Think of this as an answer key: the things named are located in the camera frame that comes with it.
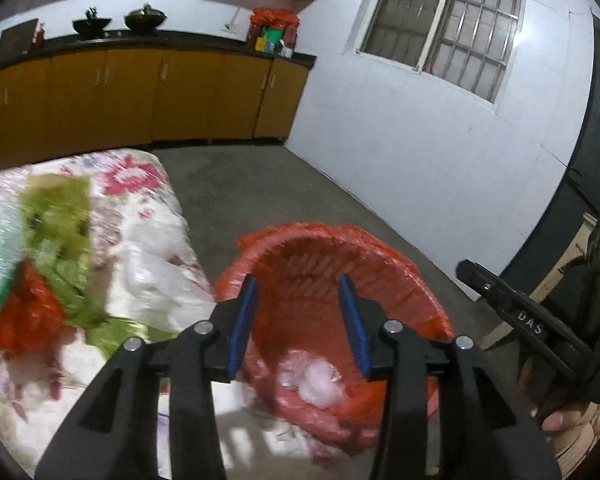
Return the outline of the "person's right hand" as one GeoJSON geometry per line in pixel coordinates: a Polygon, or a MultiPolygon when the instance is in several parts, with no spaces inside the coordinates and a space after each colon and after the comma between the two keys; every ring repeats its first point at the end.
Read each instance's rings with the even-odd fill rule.
{"type": "Polygon", "coordinates": [[[530,356],[522,364],[517,391],[542,430],[551,436],[581,426],[590,408],[597,408],[567,389],[564,378],[537,356],[530,356]]]}

